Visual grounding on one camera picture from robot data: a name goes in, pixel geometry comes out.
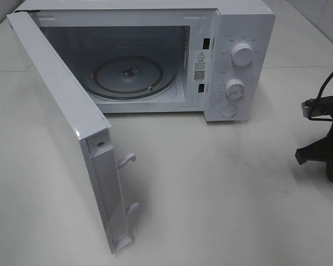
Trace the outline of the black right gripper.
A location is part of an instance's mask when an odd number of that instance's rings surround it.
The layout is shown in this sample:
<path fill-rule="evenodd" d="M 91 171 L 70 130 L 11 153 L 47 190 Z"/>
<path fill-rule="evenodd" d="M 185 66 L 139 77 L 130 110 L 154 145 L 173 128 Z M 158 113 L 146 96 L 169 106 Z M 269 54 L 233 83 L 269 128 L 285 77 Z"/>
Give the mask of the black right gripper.
<path fill-rule="evenodd" d="M 299 165 L 308 161 L 326 162 L 326 175 L 333 182 L 333 96 L 320 98 L 316 104 L 315 99 L 309 99 L 301 104 L 303 116 L 312 121 L 330 121 L 332 125 L 327 137 L 320 139 L 306 147 L 297 149 L 295 158 Z"/>

